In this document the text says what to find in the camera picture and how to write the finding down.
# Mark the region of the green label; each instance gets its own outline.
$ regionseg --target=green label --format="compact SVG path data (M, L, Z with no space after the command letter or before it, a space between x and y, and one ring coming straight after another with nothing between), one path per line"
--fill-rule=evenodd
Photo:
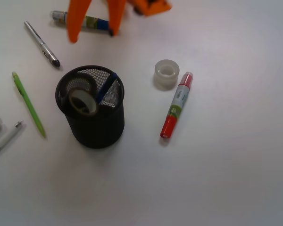
M97 22L98 22L98 18L86 16L86 27L96 29L98 25Z
M181 110L182 109L180 106L171 105L169 112L168 112L168 116L174 116L176 119L178 119L180 116Z

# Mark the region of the pen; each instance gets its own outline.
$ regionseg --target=pen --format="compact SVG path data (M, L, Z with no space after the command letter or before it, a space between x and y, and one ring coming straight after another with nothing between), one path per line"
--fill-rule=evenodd
M97 93L95 100L98 104L103 100L104 96L108 92L108 90L113 87L115 80L117 79L117 74L113 73L108 76L107 80L105 81L104 85L100 88L99 92Z
M177 87L173 101L171 103L168 115L166 116L164 127L162 128L162 131L160 133L160 136L162 138L171 137L177 120L183 109L184 102L188 97L192 81L193 74L191 72L184 74L183 78L181 79L181 82Z
M50 17L55 22L60 24L66 24L67 22L67 12L54 10L50 12ZM82 28L108 31L109 24L107 20L102 20L91 16L85 16L82 23Z
M17 122L13 128L6 134L4 134L1 138L0 138L0 150L1 148L7 144L11 138L22 128L22 122L23 120Z
M40 131L40 133L42 134L43 137L46 137L45 130L44 130L43 126L42 126L42 123L41 123L41 121L40 121L36 111L34 110L33 105L30 102L30 100L28 98L28 95L25 92L25 89L24 89L24 87L23 87L23 85L22 85L22 83L21 83L17 73L13 72L12 74L13 74L15 85L17 86L17 88L19 90L19 93L23 96L23 99L24 99L24 101L25 101L25 103L27 105L27 108L28 108L30 114L33 117L34 122L36 123L36 126L37 126L38 130Z
M46 58L55 66L60 67L60 62L57 57L53 54L53 52L48 48L45 42L41 39L38 33L33 29L33 27L28 23L28 21L24 22L24 25L27 27L28 31L32 34L36 42L39 44L43 54Z

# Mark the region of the red marker cap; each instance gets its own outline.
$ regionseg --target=red marker cap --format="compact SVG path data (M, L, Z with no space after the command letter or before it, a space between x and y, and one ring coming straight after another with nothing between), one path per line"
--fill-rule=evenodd
M183 78L181 79L180 85L184 85L191 88L191 84L193 81L193 74L191 72L187 72L184 74Z
M176 123L177 123L177 119L174 116L168 115L166 117L164 127L161 130L160 136L162 138L170 138L175 128Z

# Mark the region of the black mesh pen holder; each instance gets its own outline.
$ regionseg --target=black mesh pen holder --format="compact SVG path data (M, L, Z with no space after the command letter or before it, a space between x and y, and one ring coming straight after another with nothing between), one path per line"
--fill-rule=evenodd
M115 143L123 133L124 86L119 77L98 104L94 116L81 116L70 111L64 104L73 90L83 90L95 97L113 71L95 65L82 66L68 72L58 83L56 102L64 113L74 137L90 148L104 148Z

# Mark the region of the tape roll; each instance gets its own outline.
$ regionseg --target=tape roll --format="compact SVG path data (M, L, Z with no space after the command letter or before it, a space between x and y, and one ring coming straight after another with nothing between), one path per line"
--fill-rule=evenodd
M161 60L155 65L154 79L163 86L173 86L177 83L179 66L173 60Z

